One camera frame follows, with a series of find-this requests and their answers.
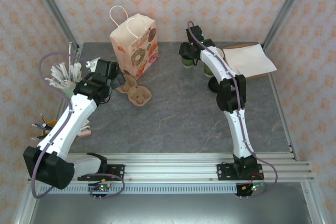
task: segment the patterned wallpaper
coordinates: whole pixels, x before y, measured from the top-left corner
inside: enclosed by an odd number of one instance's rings
[[[59,105],[39,80],[38,60],[67,50],[67,42],[43,0],[0,0],[0,9],[0,223],[9,224],[29,176],[23,151],[41,134],[31,124],[41,123],[41,113],[51,120]],[[51,64],[44,64],[45,73]]]
[[[285,0],[55,0],[78,43],[109,41],[109,9],[122,5],[157,22],[159,41],[184,41],[188,20],[214,41],[260,41]],[[113,10],[118,22],[125,14]]]
[[[294,141],[336,223],[336,0],[298,0],[268,56]]]

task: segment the paper bag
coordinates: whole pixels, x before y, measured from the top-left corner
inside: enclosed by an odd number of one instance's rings
[[[135,14],[128,17],[126,10],[121,7],[127,20],[118,25],[111,16],[110,18],[118,26],[110,34],[113,50],[121,70],[138,79],[145,70],[159,57],[156,35],[156,22],[144,15]]]

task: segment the white paper sheet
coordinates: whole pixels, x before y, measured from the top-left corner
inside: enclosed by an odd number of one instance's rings
[[[223,49],[225,60],[237,74],[246,78],[277,70],[267,58],[260,44],[242,48]]]

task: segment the marble surface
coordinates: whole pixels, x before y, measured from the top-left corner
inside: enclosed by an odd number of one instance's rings
[[[217,47],[233,43],[217,42]],[[179,42],[159,43],[160,57],[138,79],[152,92],[143,107],[113,91],[90,116],[92,135],[77,138],[72,153],[197,153],[233,151],[230,129],[208,89],[204,65],[185,68]],[[84,43],[81,58],[115,60],[110,43]],[[247,80],[246,124],[255,152],[289,151],[268,76]]]

